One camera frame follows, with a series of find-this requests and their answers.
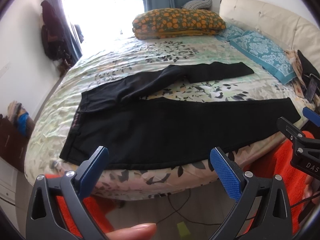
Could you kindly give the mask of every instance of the mattress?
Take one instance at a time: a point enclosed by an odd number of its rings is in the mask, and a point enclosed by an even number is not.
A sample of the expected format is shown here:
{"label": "mattress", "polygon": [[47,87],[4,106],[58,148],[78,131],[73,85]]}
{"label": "mattress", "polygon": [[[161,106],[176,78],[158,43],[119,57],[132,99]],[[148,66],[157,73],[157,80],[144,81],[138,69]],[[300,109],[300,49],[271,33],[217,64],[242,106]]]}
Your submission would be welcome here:
{"label": "mattress", "polygon": [[[302,109],[305,106],[314,109],[314,106],[305,99],[298,98],[291,84],[282,85],[260,65],[226,41],[206,36],[147,41],[124,39],[95,55],[84,55],[67,73],[46,103],[26,153],[25,176],[29,183],[34,184],[39,174],[63,175],[65,171],[77,168],[76,165],[60,159],[59,155],[81,101],[82,92],[141,71],[161,70],[170,64],[209,64],[213,61],[228,64],[243,62],[254,70],[254,74],[195,84],[180,80],[141,100],[165,97],[172,100],[213,102],[289,97],[301,115],[295,125],[301,128],[307,122],[302,116]],[[214,123],[208,125],[215,129]],[[284,136],[278,132],[265,140],[230,152],[228,157],[244,167],[283,140]],[[105,170],[93,193],[107,198],[138,200],[165,196],[216,179],[217,175],[210,171],[207,160],[161,170]]]}

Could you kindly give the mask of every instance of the headboard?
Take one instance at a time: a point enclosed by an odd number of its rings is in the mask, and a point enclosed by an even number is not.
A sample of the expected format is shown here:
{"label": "headboard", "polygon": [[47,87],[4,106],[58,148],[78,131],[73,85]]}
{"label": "headboard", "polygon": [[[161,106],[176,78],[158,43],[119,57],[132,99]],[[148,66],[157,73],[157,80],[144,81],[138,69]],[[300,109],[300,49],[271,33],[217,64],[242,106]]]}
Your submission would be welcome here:
{"label": "headboard", "polygon": [[320,30],[305,18],[258,0],[222,0],[220,17],[273,40],[282,49],[301,50],[320,72]]}

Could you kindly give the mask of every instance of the silver bolt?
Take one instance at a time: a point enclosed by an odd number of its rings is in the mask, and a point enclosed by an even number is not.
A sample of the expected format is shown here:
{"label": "silver bolt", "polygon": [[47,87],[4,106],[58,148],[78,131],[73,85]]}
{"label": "silver bolt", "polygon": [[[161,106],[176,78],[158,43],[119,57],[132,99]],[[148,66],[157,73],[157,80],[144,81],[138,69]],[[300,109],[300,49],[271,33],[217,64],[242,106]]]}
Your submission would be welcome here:
{"label": "silver bolt", "polygon": [[72,177],[72,176],[74,176],[74,174],[75,174],[74,171],[68,171],[68,172],[66,173],[66,176],[67,176],[67,177]]}
{"label": "silver bolt", "polygon": [[282,177],[281,177],[279,174],[277,174],[277,175],[275,176],[275,178],[276,178],[277,180],[282,180]]}
{"label": "silver bolt", "polygon": [[244,175],[245,175],[246,177],[248,177],[248,178],[252,178],[253,173],[252,173],[251,171],[246,171],[246,172],[244,173]]}
{"label": "silver bolt", "polygon": [[37,177],[37,180],[42,180],[44,178],[44,175],[43,174],[40,174],[38,177]]}

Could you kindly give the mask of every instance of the orange-red towel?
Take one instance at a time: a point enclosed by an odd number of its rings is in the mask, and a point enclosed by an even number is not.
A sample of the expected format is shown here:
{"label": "orange-red towel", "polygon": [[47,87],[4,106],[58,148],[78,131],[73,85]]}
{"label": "orange-red towel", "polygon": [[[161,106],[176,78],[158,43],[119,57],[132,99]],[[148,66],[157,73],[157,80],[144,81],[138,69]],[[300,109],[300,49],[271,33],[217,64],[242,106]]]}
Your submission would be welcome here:
{"label": "orange-red towel", "polygon": [[[45,176],[48,179],[59,177],[52,174],[46,174]],[[64,198],[61,196],[57,196],[56,199],[69,231],[73,233],[75,236],[82,237],[71,217],[71,214],[67,208],[67,204]],[[109,233],[114,230],[113,226],[105,217],[105,215],[108,212],[110,212],[116,207],[115,203],[111,199],[101,198],[98,196],[90,196],[88,198],[85,198],[83,200],[83,203],[90,215],[92,216],[92,218],[94,219],[94,221],[97,223],[97,225],[104,233]]]}
{"label": "orange-red towel", "polygon": [[[303,133],[308,138],[314,138],[308,131],[304,131]],[[255,176],[261,178],[272,178],[275,174],[280,174],[287,188],[290,205],[293,205],[302,200],[305,188],[304,181],[307,175],[293,168],[290,165],[291,159],[292,142],[286,140],[272,152],[252,163],[247,170],[252,171]],[[302,206],[303,204],[291,209],[293,234],[299,230],[298,216],[302,210]]]}

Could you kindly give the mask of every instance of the hand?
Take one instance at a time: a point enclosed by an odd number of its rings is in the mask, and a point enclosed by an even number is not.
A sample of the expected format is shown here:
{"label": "hand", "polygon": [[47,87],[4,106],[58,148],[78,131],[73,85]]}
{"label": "hand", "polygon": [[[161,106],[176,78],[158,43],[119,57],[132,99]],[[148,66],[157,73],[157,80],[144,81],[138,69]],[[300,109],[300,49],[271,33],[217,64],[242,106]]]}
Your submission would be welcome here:
{"label": "hand", "polygon": [[[311,196],[314,196],[314,195],[316,195],[316,194],[319,193],[319,191],[318,191],[318,192],[313,192],[313,189],[312,189],[312,182],[313,182],[313,180],[314,180],[314,178],[311,177],[310,175],[308,175],[308,176],[306,177],[306,180],[305,180],[305,182],[304,182],[304,184],[306,184],[306,187],[305,187],[305,189],[304,189],[303,199],[308,198],[308,197],[311,197]],[[317,198],[314,198],[314,199],[312,200],[312,202],[313,202],[314,204],[316,204],[316,205],[319,203],[319,201],[320,201],[320,196],[317,197]]]}
{"label": "hand", "polygon": [[156,224],[141,224],[107,233],[110,240],[150,240],[156,233]]}

